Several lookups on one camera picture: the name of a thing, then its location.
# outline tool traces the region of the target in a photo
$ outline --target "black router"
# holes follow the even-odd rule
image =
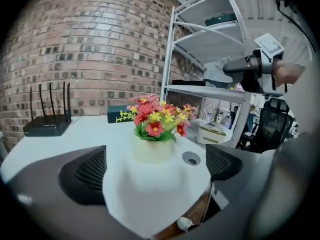
[[[34,119],[32,109],[32,87],[30,88],[30,112],[31,121],[23,127],[24,135],[27,137],[55,137],[64,134],[66,129],[71,123],[71,109],[70,109],[70,83],[66,89],[66,100],[67,100],[67,111],[65,101],[65,89],[66,83],[63,82],[63,111],[64,114],[56,114],[54,109],[54,101],[52,99],[52,85],[49,85],[50,100],[52,114],[46,115],[44,102],[41,93],[41,84],[39,84],[39,94],[41,100],[41,107],[43,115],[38,116]]]

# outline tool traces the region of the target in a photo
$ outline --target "bottle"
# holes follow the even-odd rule
[[[225,128],[229,129],[229,128],[230,128],[230,125],[231,125],[231,118],[230,118],[230,116],[227,115],[226,118],[222,120],[221,124],[224,125]]]
[[[218,124],[221,124],[221,119],[222,119],[222,112],[219,112],[218,116],[216,117],[216,122]]]

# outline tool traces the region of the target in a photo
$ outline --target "human hand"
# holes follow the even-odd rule
[[[273,75],[277,87],[282,84],[294,84],[306,69],[299,64],[292,64],[284,60],[273,61]]]

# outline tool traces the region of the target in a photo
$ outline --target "white pot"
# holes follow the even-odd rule
[[[146,164],[161,164],[174,155],[176,143],[172,139],[151,141],[134,136],[133,145],[133,158],[136,161]]]

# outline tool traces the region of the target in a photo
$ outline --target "brick wall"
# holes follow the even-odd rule
[[[30,87],[33,114],[42,115],[39,83],[47,113],[49,84],[59,113],[63,81],[70,83],[73,116],[105,115],[108,106],[126,105],[130,97],[159,94],[171,10],[177,5],[176,0],[30,1],[2,50],[0,131],[7,148],[24,136]],[[178,29],[177,37],[184,32]],[[170,81],[201,77],[189,61],[173,57]],[[175,98],[179,101],[187,98]]]

